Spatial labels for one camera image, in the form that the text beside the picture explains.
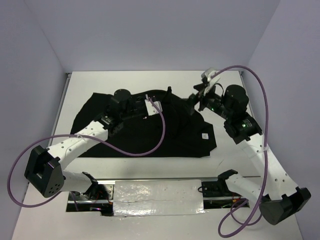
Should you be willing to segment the black long sleeve shirt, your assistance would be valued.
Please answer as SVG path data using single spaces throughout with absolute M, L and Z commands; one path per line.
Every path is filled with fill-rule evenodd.
M 165 136 L 161 146 L 144 157 L 201 158 L 210 156 L 211 151 L 217 148 L 213 125 L 206 122 L 198 112 L 189 115 L 183 106 L 182 98 L 172 93 L 171 102 L 164 102 L 166 90 L 161 89 L 148 90 L 132 96 L 143 97 L 145 94 L 161 101 L 165 119 Z M 111 94 L 94 92 L 73 120 L 70 134 L 78 133 L 94 117 L 101 114 L 111 97 Z M 162 131 L 162 120 L 158 114 L 148 118 L 128 119 L 124 121 L 123 129 L 110 137 L 107 142 L 125 152 L 145 153 L 159 143 Z M 80 157 L 125 158 L 129 156 L 99 143 Z

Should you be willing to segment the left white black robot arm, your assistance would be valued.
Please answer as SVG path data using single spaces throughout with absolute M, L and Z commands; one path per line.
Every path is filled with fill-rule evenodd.
M 67 166 L 98 143 L 116 135 L 125 120 L 150 117 L 162 113 L 162 103 L 154 96 L 145 94 L 134 99 L 126 89 L 117 90 L 103 112 L 86 127 L 63 141 L 43 148 L 36 146 L 30 152 L 24 176 L 45 198 L 58 192 L 79 192 L 86 199 L 98 194 L 98 182 L 87 172 L 75 173 Z

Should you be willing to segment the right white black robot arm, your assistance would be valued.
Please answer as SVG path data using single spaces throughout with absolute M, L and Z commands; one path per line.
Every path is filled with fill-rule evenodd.
M 187 99 L 188 110 L 195 112 L 205 108 L 222 117 L 227 134 L 244 151 L 255 169 L 266 178 L 265 185 L 258 185 L 241 176 L 236 170 L 227 170 L 218 175 L 217 190 L 221 195 L 237 193 L 256 203 L 263 218 L 277 225 L 299 212 L 311 198 L 306 187 L 300 188 L 287 174 L 280 162 L 264 141 L 264 134 L 256 120 L 247 112 L 249 98 L 245 89 L 229 85 L 224 94 L 216 94 L 215 85 L 201 83 L 193 87 L 197 93 Z

